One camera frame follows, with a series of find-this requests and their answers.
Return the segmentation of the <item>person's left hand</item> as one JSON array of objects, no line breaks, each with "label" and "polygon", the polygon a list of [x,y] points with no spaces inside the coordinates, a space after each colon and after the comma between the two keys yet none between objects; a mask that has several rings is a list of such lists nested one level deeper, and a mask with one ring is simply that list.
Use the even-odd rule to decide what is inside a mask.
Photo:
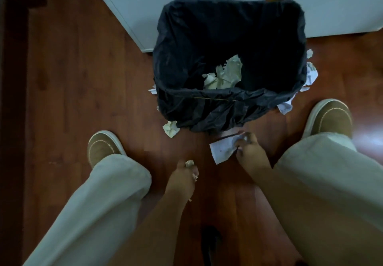
[{"label": "person's left hand", "polygon": [[193,161],[179,160],[167,182],[165,195],[177,197],[183,202],[191,200],[199,171]]}]

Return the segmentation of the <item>person's right trouser leg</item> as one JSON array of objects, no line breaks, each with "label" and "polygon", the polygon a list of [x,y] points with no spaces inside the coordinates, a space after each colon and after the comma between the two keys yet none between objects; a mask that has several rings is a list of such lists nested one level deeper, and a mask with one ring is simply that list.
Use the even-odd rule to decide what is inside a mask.
[{"label": "person's right trouser leg", "polygon": [[296,240],[309,266],[383,266],[383,165],[350,138],[320,133],[289,148],[274,171],[307,191]]}]

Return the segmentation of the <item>person's right forearm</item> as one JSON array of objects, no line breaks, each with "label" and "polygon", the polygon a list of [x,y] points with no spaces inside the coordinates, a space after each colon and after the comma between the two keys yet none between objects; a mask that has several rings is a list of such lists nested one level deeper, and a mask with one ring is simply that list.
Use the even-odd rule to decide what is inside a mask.
[{"label": "person's right forearm", "polygon": [[303,221],[301,198],[307,195],[306,189],[274,171],[268,161],[251,162],[244,168],[255,183],[257,223],[266,245],[265,263],[296,266],[304,261],[296,234]]}]

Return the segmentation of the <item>narrow white cabinet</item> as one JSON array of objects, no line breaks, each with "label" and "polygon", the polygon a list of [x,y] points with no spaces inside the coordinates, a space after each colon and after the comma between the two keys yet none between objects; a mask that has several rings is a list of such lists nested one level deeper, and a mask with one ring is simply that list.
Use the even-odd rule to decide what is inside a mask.
[{"label": "narrow white cabinet", "polygon": [[383,0],[293,0],[305,16],[307,38],[374,32],[383,28]]}]

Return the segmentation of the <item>person's left trouser leg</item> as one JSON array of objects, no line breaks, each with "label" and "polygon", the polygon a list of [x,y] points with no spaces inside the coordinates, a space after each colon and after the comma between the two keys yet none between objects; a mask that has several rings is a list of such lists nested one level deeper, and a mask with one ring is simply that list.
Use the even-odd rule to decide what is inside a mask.
[{"label": "person's left trouser leg", "polygon": [[136,228],[150,172],[124,155],[92,169],[23,266],[106,266]]}]

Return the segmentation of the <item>crumpled white paper wad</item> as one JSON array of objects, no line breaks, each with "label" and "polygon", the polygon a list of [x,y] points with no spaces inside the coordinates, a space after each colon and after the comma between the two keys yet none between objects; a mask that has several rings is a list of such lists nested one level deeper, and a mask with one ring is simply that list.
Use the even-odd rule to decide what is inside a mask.
[{"label": "crumpled white paper wad", "polygon": [[308,61],[307,62],[307,77],[306,77],[306,82],[304,84],[304,87],[309,87],[311,86],[317,79],[318,77],[318,71],[316,67],[313,65],[312,62]]}]

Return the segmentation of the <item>person's trouser leg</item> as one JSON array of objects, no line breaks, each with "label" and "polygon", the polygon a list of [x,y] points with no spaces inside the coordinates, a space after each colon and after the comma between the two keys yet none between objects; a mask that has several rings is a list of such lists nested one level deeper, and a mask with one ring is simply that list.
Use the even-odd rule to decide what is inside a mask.
[{"label": "person's trouser leg", "polygon": [[106,266],[136,228],[150,172],[124,155],[92,169],[23,266]]},{"label": "person's trouser leg", "polygon": [[383,165],[350,138],[320,133],[289,148],[274,171],[307,191],[296,240],[309,266],[383,266]]}]

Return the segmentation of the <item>small paper scrap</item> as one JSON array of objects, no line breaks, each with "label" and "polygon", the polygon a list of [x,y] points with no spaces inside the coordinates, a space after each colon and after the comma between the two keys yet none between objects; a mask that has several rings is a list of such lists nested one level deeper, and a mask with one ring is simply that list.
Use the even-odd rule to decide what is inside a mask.
[{"label": "small paper scrap", "polygon": [[194,182],[197,182],[198,177],[199,177],[199,171],[198,168],[196,167],[195,163],[193,160],[188,160],[185,162],[185,167],[192,169],[192,177]]}]

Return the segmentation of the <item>person's left forearm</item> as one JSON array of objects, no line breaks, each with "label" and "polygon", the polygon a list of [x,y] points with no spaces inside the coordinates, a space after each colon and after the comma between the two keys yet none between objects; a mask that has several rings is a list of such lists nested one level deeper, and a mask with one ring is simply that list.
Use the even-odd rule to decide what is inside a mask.
[{"label": "person's left forearm", "polygon": [[108,266],[173,266],[181,216],[193,191],[166,190]]}]

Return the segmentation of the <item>folded white paper piece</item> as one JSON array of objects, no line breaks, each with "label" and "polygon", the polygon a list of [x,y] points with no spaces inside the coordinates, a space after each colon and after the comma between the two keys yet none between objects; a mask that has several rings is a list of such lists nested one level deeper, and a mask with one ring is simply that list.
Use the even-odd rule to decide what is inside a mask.
[{"label": "folded white paper piece", "polygon": [[287,101],[283,102],[283,103],[280,103],[277,105],[277,108],[279,110],[279,112],[283,115],[286,115],[287,113],[289,113],[292,108],[293,108],[293,105],[292,105],[292,100],[295,98],[296,94],[294,94],[290,99],[288,99]]}]

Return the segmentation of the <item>large crumpled pale paper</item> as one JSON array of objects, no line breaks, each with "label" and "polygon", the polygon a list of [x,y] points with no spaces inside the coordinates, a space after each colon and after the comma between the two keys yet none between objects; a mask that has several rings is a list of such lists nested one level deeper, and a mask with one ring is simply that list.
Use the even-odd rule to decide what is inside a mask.
[{"label": "large crumpled pale paper", "polygon": [[226,60],[224,65],[215,68],[217,89],[234,88],[242,79],[242,62],[238,55]]}]

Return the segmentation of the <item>person's brown shoe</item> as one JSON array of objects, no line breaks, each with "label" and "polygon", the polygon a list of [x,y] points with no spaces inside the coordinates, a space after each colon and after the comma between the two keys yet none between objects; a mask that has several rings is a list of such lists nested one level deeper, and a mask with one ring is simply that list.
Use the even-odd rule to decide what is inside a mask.
[{"label": "person's brown shoe", "polygon": [[107,130],[93,134],[87,146],[87,158],[90,167],[93,169],[101,160],[110,155],[127,156],[119,138]]},{"label": "person's brown shoe", "polygon": [[338,99],[324,99],[313,107],[301,139],[320,133],[337,133],[352,138],[352,114],[345,103]]}]

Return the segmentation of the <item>small crumpled pale paper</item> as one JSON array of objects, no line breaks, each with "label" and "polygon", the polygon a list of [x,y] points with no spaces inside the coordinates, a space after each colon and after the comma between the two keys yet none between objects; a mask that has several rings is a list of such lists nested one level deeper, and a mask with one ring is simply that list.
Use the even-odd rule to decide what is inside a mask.
[{"label": "small crumpled pale paper", "polygon": [[204,89],[217,89],[218,86],[218,78],[215,73],[203,74],[204,78]]}]

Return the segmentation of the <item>white paper sheet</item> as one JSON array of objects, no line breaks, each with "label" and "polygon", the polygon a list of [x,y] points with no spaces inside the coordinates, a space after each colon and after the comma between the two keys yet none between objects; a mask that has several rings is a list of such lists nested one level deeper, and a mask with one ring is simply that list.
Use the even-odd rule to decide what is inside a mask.
[{"label": "white paper sheet", "polygon": [[227,161],[232,156],[232,154],[237,150],[235,143],[239,139],[247,141],[247,137],[244,133],[242,133],[226,137],[209,144],[210,151],[216,165]]}]

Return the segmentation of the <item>person's right brown shoe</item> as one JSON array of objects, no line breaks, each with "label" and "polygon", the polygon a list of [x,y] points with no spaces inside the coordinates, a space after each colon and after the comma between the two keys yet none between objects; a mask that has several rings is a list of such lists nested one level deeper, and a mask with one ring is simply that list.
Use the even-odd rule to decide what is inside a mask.
[{"label": "person's right brown shoe", "polygon": [[345,103],[338,99],[324,99],[313,107],[301,139],[320,133],[337,133],[352,138],[352,114]]}]

